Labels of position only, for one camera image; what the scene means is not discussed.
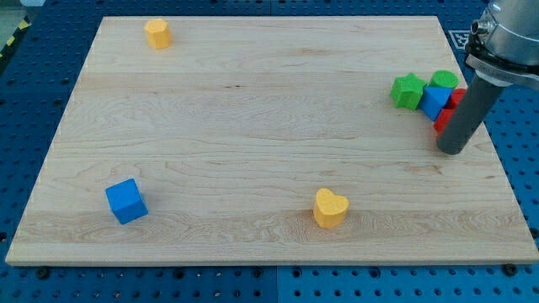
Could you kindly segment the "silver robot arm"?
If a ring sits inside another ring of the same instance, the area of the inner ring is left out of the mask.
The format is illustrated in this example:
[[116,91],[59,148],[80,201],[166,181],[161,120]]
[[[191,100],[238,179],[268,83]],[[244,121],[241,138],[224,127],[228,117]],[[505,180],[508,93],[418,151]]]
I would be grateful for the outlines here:
[[466,63],[498,87],[538,89],[538,0],[491,0],[472,21]]

